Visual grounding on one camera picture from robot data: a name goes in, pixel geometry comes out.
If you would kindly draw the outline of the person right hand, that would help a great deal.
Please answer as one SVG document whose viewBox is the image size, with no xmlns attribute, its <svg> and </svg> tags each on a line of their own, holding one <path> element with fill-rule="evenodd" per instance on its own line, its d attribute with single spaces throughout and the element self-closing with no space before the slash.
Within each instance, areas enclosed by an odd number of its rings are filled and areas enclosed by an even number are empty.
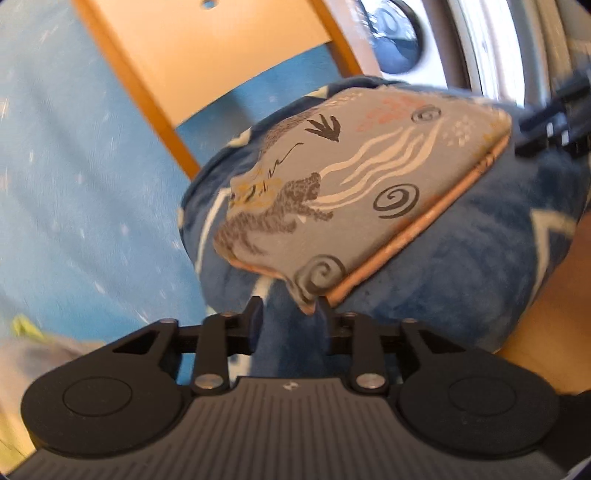
<svg viewBox="0 0 591 480">
<path fill-rule="evenodd" d="M 537 373 L 561 393 L 590 388 L 590 217 L 499 355 Z"/>
</svg>

